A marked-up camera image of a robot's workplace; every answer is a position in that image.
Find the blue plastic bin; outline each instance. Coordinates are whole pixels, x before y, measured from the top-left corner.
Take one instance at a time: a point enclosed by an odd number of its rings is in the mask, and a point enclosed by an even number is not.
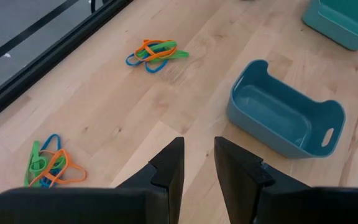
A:
[[[358,50],[358,0],[311,0],[303,21],[350,50]]]
[[[342,106],[311,100],[270,76],[267,67],[265,60],[254,60],[242,72],[227,104],[229,120],[288,158],[329,156],[344,126]],[[331,128],[331,139],[323,146]]]

